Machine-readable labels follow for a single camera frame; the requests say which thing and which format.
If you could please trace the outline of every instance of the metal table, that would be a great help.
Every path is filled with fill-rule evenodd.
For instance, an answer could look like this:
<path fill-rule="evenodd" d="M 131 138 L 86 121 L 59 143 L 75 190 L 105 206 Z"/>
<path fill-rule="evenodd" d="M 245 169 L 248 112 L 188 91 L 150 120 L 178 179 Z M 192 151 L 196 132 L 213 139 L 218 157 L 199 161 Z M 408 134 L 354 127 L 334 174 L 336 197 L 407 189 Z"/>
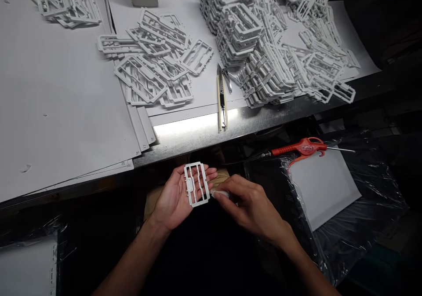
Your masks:
<path fill-rule="evenodd" d="M 386 71 L 353 80 L 348 85 L 356 89 L 355 101 L 394 89 Z M 133 159 L 133 164 L 135 168 L 149 165 L 345 104 L 335 97 L 323 104 L 304 95 L 278 106 L 233 109 L 228 111 L 229 129 L 222 132 L 218 132 L 217 113 L 155 126 L 157 141 Z"/>

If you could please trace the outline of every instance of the person's right hand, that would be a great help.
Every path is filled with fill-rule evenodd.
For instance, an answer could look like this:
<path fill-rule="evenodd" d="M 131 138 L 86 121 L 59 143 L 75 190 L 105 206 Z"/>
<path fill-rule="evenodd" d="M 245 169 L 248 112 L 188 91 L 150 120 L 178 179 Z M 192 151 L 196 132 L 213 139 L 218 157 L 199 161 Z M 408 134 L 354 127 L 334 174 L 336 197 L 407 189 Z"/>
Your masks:
<path fill-rule="evenodd" d="M 217 187 L 216 191 L 219 190 L 241 198 L 239 206 L 236 206 L 223 194 L 214 194 L 215 199 L 240 226 L 282 250 L 298 244 L 290 225 L 281 218 L 261 185 L 233 175 Z"/>

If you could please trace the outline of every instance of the white paper sheet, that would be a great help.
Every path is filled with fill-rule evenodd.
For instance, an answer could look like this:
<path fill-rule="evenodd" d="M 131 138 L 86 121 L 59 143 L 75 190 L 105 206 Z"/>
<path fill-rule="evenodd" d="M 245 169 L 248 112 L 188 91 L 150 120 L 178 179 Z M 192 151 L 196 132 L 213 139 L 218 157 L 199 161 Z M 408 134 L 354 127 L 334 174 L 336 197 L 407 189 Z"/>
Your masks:
<path fill-rule="evenodd" d="M 209 43 L 214 48 L 214 55 L 211 61 L 207 64 L 205 70 L 200 74 L 199 77 L 192 78 L 192 88 L 194 98 L 193 101 L 186 103 L 185 105 L 175 108 L 167 109 L 162 107 L 159 104 L 154 106 L 147 107 L 147 113 L 150 117 L 154 117 L 154 120 L 151 120 L 153 125 L 165 124 L 174 121 L 174 119 L 184 120 L 189 117 L 200 117 L 206 115 L 211 111 L 211 113 L 217 112 L 217 85 L 216 85 L 216 76 L 217 76 L 217 63 L 221 63 L 220 55 L 218 53 L 217 44 L 215 42 L 215 36 L 209 31 L 204 18 L 199 9 L 199 0 L 158 0 L 159 7 L 154 8 L 153 11 L 158 14 L 164 13 L 173 13 L 179 20 L 183 23 L 187 33 L 193 39 L 203 39 L 205 42 Z M 131 27 L 136 27 L 138 25 L 138 19 L 140 16 L 141 10 L 132 6 L 131 0 L 109 0 L 110 10 L 112 13 L 114 25 L 116 32 L 119 35 L 124 35 L 128 37 L 126 29 Z M 352 68 L 348 69 L 343 75 L 344 79 L 351 79 L 363 77 L 372 73 L 376 73 L 379 70 L 375 67 L 371 58 L 365 51 L 359 37 L 357 36 L 356 31 L 353 28 L 353 25 L 350 23 L 349 17 L 346 14 L 344 9 L 343 2 L 334 2 L 330 3 L 333 7 L 335 23 L 340 27 L 339 33 L 344 39 L 345 44 L 351 45 L 349 48 L 356 52 L 355 55 L 358 61 L 362 64 L 368 64 L 368 67 L 361 70 Z M 305 27 L 301 23 L 296 23 L 291 21 L 287 15 L 285 16 L 286 21 L 289 24 L 289 28 L 284 32 L 283 40 L 286 43 L 306 47 L 303 41 L 300 39 L 298 33 L 303 31 Z M 226 100 L 228 103 L 228 109 L 233 109 L 230 102 L 239 100 L 236 104 L 236 108 L 246 107 L 246 102 L 243 99 L 241 90 L 234 85 L 233 93 L 226 95 Z M 169 116 L 161 117 L 158 115 L 169 114 Z"/>
<path fill-rule="evenodd" d="M 323 157 L 319 154 L 290 168 L 312 231 L 362 196 L 340 151 L 327 150 Z"/>
<path fill-rule="evenodd" d="M 57 236 L 0 249 L 0 295 L 56 295 Z"/>
<path fill-rule="evenodd" d="M 33 193 L 26 194 L 26 196 L 34 195 L 34 194 L 37 194 L 37 193 L 42 193 L 42 192 L 47 191 L 47 190 L 55 190 L 55 189 L 58 189 L 58 188 L 61 188 L 61 187 L 69 186 L 69 185 L 88 182 L 90 180 L 99 179 L 99 178 L 103 178 L 103 177 L 107 177 L 107 176 L 111 176 L 111 175 L 116 175 L 116 174 L 123 173 L 123 172 L 126 172 L 126 171 L 130 171 L 130 170 L 133 170 L 133 169 L 134 169 L 134 167 L 133 167 L 132 159 L 127 160 L 127 161 L 122 161 L 122 162 L 117 163 L 115 165 L 111 165 L 109 167 L 102 168 L 98 171 L 91 172 L 91 173 L 76 177 L 74 179 L 70 179 L 68 181 L 52 185 L 52 186 L 43 188 L 41 190 L 37 190 Z"/>
<path fill-rule="evenodd" d="M 104 26 L 64 29 L 31 0 L 8 1 L 0 3 L 0 202 L 140 152 L 114 65 L 96 48 Z M 107 22 L 104 0 L 96 2 Z"/>

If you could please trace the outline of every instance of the forearm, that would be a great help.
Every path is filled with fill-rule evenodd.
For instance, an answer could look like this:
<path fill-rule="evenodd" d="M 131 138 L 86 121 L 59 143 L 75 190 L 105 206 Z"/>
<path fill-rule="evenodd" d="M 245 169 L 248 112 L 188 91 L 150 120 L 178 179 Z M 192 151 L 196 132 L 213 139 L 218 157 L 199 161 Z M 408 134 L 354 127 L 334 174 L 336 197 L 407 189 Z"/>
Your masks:
<path fill-rule="evenodd" d="M 340 293 L 324 277 L 305 250 L 300 246 L 292 232 L 288 240 L 279 241 L 278 247 L 283 250 L 293 265 L 311 296 L 340 296 Z"/>
<path fill-rule="evenodd" d="M 170 232 L 148 219 L 93 295 L 138 295 Z"/>

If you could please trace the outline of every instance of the person's left hand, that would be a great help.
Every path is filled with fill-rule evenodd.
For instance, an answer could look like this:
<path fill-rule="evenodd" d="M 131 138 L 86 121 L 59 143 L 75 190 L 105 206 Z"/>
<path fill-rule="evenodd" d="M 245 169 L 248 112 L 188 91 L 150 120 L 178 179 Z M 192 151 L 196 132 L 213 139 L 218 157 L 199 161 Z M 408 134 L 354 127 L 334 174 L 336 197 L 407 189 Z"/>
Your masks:
<path fill-rule="evenodd" d="M 150 217 L 151 220 L 163 225 L 168 231 L 180 225 L 193 210 L 192 206 L 189 205 L 189 198 L 186 192 L 184 168 L 185 165 L 181 165 L 173 170 Z M 204 164 L 204 170 L 208 189 L 211 190 L 214 184 L 209 182 L 218 177 L 217 169 L 209 168 L 208 165 Z M 196 180 L 195 189 L 199 189 L 196 168 L 192 168 L 192 174 L 194 174 L 193 179 Z M 201 192 L 198 190 L 197 198 L 201 196 Z"/>

